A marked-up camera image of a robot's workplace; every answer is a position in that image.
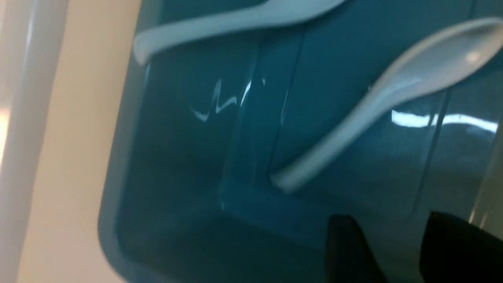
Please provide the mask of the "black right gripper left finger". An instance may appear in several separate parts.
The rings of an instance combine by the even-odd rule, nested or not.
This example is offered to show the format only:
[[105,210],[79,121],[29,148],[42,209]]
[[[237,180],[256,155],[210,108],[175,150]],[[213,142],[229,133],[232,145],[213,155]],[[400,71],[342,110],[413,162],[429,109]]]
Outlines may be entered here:
[[325,244],[327,283],[386,283],[362,229],[349,215],[331,215]]

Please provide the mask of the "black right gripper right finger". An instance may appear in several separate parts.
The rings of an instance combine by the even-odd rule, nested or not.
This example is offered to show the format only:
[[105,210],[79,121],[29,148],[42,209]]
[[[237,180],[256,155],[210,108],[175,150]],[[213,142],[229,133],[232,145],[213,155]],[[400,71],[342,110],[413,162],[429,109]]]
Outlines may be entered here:
[[455,215],[433,211],[419,266],[426,283],[501,283],[503,242]]

